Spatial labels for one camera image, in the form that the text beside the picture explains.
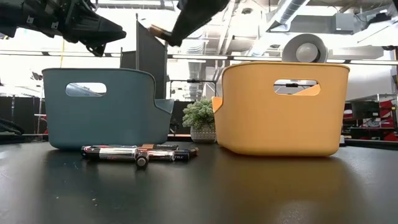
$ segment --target black table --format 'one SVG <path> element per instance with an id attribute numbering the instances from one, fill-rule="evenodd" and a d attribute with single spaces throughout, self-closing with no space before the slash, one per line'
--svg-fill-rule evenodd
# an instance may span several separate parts
<path id="1" fill-rule="evenodd" d="M 181 143 L 192 147 L 193 143 Z M 256 158 L 200 145 L 188 164 L 87 162 L 48 143 L 0 147 L 1 224 L 396 223 L 398 152 Z"/>

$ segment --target plant pot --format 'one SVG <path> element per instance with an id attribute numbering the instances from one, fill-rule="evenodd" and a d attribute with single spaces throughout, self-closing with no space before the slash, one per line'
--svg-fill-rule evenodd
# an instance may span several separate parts
<path id="1" fill-rule="evenodd" d="M 209 125 L 204 125 L 200 129 L 191 127 L 191 138 L 193 142 L 197 143 L 214 143 L 216 142 L 216 130 Z"/>

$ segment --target bin handle cutout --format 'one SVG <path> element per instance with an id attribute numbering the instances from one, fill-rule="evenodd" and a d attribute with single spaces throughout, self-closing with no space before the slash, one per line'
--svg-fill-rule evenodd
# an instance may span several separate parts
<path id="1" fill-rule="evenodd" d="M 277 80 L 274 91 L 278 95 L 316 96 L 321 88 L 315 80 Z"/>
<path id="2" fill-rule="evenodd" d="M 106 93 L 104 83 L 69 83 L 65 89 L 68 96 L 101 97 Z"/>

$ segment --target battery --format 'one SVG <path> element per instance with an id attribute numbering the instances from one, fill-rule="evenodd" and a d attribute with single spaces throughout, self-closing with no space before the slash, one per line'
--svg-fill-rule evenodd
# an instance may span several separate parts
<path id="1" fill-rule="evenodd" d="M 135 161 L 137 146 L 83 146 L 80 154 L 85 159 Z"/>
<path id="2" fill-rule="evenodd" d="M 152 161 L 174 161 L 175 151 L 162 151 L 162 150 L 147 150 L 149 153 L 149 160 Z"/>
<path id="3" fill-rule="evenodd" d="M 149 153 L 147 150 L 136 151 L 136 166 L 138 169 L 145 169 L 149 163 Z"/>
<path id="4" fill-rule="evenodd" d="M 138 145 L 141 149 L 156 149 L 156 150 L 178 150 L 178 145 L 167 144 L 142 144 Z"/>
<path id="5" fill-rule="evenodd" d="M 189 161 L 191 158 L 197 156 L 199 153 L 198 148 L 177 150 L 174 152 L 176 161 Z"/>

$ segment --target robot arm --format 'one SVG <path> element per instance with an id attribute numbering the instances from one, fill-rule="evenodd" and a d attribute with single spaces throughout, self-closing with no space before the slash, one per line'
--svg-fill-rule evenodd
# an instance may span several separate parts
<path id="1" fill-rule="evenodd" d="M 48 37 L 60 35 L 68 42 L 81 42 L 100 57 L 107 43 L 126 33 L 94 10 L 90 0 L 0 0 L 0 32 L 14 37 L 22 27 Z"/>
<path id="2" fill-rule="evenodd" d="M 229 0 L 179 0 L 177 7 L 181 10 L 169 32 L 152 25 L 149 32 L 171 46 L 181 46 L 182 40 L 211 21 L 211 18 L 225 9 Z"/>

